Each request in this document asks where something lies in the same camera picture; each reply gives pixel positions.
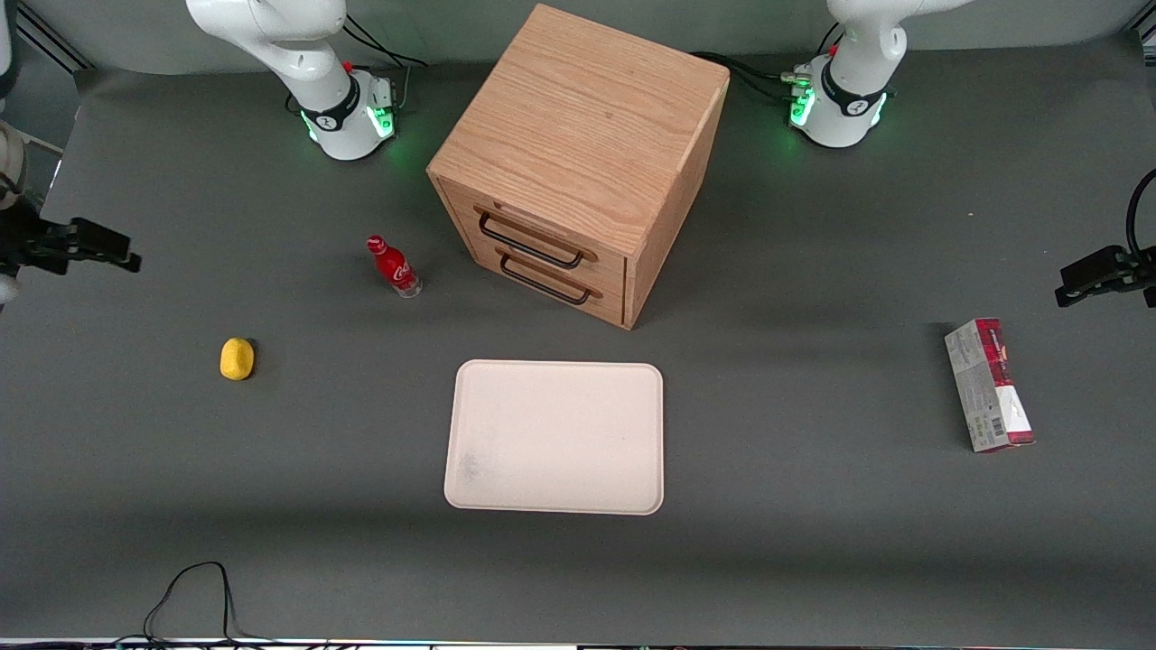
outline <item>drawer handle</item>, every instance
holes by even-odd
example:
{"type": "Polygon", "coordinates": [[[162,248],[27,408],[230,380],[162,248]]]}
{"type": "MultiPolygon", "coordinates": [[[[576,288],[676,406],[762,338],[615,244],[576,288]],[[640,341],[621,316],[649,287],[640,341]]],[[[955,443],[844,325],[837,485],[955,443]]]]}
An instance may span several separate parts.
{"type": "Polygon", "coordinates": [[[536,249],[532,249],[532,248],[527,246],[526,244],[523,244],[521,242],[511,239],[510,237],[506,237],[505,235],[503,235],[501,232],[495,232],[494,230],[490,230],[489,228],[486,227],[486,224],[489,221],[490,221],[490,213],[483,212],[482,213],[482,219],[480,219],[477,221],[477,227],[482,229],[482,234],[486,235],[487,237],[491,238],[491,239],[497,239],[498,242],[502,242],[503,244],[505,244],[505,245],[507,245],[507,246],[510,246],[510,248],[512,248],[512,249],[514,249],[517,251],[521,251],[521,252],[524,252],[524,253],[526,253],[528,256],[536,257],[538,259],[540,259],[540,260],[542,260],[542,261],[544,261],[547,264],[553,264],[554,266],[557,266],[558,268],[565,268],[566,271],[572,271],[581,261],[581,257],[583,257],[581,251],[578,251],[575,254],[573,260],[571,260],[571,261],[562,261],[561,259],[558,259],[556,257],[553,257],[553,256],[549,256],[547,253],[543,253],[542,251],[539,251],[536,249]]]}
{"type": "Polygon", "coordinates": [[[539,291],[542,291],[543,294],[551,295],[551,296],[558,298],[560,301],[565,302],[565,303],[570,303],[570,304],[572,304],[575,306],[579,306],[579,305],[586,304],[586,301],[590,300],[590,295],[591,295],[591,290],[590,289],[586,289],[585,291],[583,291],[581,297],[572,298],[572,297],[563,294],[562,291],[557,290],[557,289],[554,289],[551,287],[547,287],[546,285],[539,282],[538,280],[534,280],[533,278],[527,278],[527,276],[523,275],[521,273],[518,273],[517,271],[513,271],[512,268],[510,268],[509,266],[506,266],[507,261],[510,261],[510,256],[503,254],[502,256],[502,264],[498,265],[498,266],[502,267],[502,273],[505,273],[506,275],[513,278],[514,280],[518,280],[519,282],[523,282],[525,285],[529,285],[531,287],[538,289],[539,291]]]}

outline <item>yellow sponge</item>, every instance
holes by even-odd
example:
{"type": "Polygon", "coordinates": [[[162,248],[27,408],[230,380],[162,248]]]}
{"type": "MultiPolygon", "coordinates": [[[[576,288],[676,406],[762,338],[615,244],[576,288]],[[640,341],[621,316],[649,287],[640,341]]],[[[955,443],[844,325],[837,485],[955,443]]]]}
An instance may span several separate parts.
{"type": "Polygon", "coordinates": [[[221,374],[239,382],[253,372],[253,346],[245,339],[232,338],[221,348],[221,374]]]}

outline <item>wooden cabinet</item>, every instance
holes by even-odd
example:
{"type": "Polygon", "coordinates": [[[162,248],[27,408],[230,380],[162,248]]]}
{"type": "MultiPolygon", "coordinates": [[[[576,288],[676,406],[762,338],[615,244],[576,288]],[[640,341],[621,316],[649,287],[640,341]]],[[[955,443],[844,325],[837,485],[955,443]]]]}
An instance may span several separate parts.
{"type": "Polygon", "coordinates": [[[427,172],[477,264],[629,330],[698,194],[728,80],[539,5],[427,172]]]}

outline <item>cardboard box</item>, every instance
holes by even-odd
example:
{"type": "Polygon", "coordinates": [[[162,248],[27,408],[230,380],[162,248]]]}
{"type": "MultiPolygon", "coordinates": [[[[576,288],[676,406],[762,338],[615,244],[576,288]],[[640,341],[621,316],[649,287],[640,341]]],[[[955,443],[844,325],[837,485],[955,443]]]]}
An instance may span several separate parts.
{"type": "Polygon", "coordinates": [[[968,418],[971,448],[988,452],[1036,442],[1008,375],[999,318],[977,318],[944,338],[968,418]]]}

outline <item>red bottle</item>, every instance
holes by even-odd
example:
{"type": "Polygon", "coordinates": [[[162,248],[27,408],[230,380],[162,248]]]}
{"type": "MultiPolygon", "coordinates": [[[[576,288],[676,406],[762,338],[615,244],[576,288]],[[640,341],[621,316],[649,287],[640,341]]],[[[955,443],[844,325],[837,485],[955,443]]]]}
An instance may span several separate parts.
{"type": "Polygon", "coordinates": [[[369,248],[369,252],[373,253],[377,271],[385,276],[399,296],[412,298],[422,293],[422,281],[409,267],[409,263],[406,261],[406,256],[401,254],[401,251],[387,246],[380,235],[373,235],[366,239],[365,246],[369,248]]]}

